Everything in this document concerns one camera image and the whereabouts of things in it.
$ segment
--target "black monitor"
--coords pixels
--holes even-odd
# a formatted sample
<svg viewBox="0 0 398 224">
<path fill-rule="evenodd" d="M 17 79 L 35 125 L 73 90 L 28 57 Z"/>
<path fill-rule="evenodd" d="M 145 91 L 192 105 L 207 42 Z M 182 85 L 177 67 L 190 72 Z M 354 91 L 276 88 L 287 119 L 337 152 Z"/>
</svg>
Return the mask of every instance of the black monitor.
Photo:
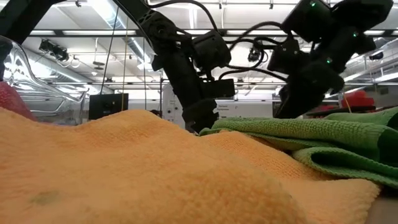
<svg viewBox="0 0 398 224">
<path fill-rule="evenodd" d="M 123 109 L 122 95 L 123 94 L 91 95 L 88 119 L 99 119 L 107 115 L 118 113 L 122 110 L 128 110 L 129 94 L 125 93 L 123 96 Z"/>
</svg>

